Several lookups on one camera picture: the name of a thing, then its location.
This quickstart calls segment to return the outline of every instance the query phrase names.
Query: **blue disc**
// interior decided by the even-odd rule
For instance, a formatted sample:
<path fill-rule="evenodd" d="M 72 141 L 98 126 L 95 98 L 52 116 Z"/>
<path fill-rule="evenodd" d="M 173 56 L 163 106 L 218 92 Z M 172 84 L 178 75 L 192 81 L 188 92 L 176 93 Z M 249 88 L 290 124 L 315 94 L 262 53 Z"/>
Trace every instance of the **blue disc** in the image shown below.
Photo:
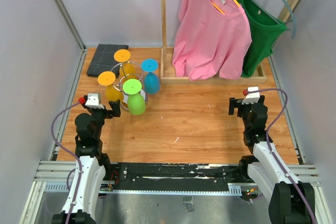
<path fill-rule="evenodd" d="M 147 59 L 141 63 L 141 68 L 145 72 L 154 72 L 158 67 L 159 64 L 154 59 Z"/>

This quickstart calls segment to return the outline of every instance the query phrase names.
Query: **red tip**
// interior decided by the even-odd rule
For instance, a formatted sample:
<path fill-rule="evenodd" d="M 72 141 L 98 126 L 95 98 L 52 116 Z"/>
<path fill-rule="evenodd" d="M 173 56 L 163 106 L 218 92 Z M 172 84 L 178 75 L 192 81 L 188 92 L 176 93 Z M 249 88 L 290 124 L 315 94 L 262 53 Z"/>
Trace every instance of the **red tip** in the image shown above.
<path fill-rule="evenodd" d="M 78 101 L 79 101 L 80 104 L 82 104 L 82 105 L 86 103 L 86 100 L 85 100 L 84 97 L 79 98 Z"/>

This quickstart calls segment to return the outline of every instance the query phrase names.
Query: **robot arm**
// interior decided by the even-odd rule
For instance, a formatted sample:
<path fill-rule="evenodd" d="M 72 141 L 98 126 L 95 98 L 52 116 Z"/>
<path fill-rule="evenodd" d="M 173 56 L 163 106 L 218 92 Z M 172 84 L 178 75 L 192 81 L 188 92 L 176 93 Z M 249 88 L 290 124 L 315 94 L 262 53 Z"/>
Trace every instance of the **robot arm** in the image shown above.
<path fill-rule="evenodd" d="M 258 87 L 248 88 L 248 91 L 258 91 Z M 259 92 L 246 94 L 244 99 L 230 98 L 229 115 L 233 115 L 234 109 L 238 108 L 237 115 L 243 119 L 245 126 L 244 143 L 253 154 L 241 158 L 238 171 L 252 179 L 264 194 L 269 203 L 268 213 L 272 224 L 314 223 L 293 183 L 314 212 L 313 187 L 310 183 L 302 183 L 290 171 L 271 138 L 269 143 L 266 141 L 267 107 L 264 100 L 265 97 Z"/>
<path fill-rule="evenodd" d="M 96 203 L 100 185 L 103 180 L 110 180 L 112 166 L 108 155 L 102 152 L 100 134 L 105 119 L 120 117 L 120 101 L 109 102 L 112 110 L 107 110 L 100 104 L 98 94 L 90 93 L 80 100 L 82 106 L 90 114 L 82 113 L 75 119 L 77 136 L 76 155 L 82 164 L 82 172 L 79 177 L 79 164 L 76 162 L 75 176 L 66 203 L 60 214 L 54 215 L 52 224 L 65 224 L 71 210 L 69 224 L 96 224 Z"/>

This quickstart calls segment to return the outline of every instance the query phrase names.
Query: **wooden rack base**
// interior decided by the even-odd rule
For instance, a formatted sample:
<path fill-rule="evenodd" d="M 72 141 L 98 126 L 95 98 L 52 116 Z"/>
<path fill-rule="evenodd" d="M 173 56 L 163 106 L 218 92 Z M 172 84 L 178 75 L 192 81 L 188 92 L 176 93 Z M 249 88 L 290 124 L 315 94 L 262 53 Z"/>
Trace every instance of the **wooden rack base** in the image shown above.
<path fill-rule="evenodd" d="M 239 78 L 236 80 L 228 80 L 219 76 L 214 76 L 206 80 L 190 81 L 188 77 L 176 77 L 175 68 L 171 64 L 174 48 L 167 47 L 166 57 L 163 56 L 161 50 L 161 83 L 164 84 L 261 84 L 267 80 L 263 67 L 258 66 L 257 70 L 250 78 Z"/>

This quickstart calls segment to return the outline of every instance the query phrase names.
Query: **folded dark towel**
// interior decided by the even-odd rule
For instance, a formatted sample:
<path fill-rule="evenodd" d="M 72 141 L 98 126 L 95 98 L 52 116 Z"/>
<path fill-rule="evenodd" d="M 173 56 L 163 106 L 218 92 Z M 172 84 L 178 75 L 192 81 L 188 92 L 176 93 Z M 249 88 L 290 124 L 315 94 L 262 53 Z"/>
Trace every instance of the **folded dark towel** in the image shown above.
<path fill-rule="evenodd" d="M 86 74 L 98 77 L 105 71 L 111 71 L 112 67 L 119 63 L 114 60 L 114 53 L 119 49 L 128 49 L 128 45 L 99 44 Z M 113 72 L 118 77 L 119 67 L 116 67 Z"/>

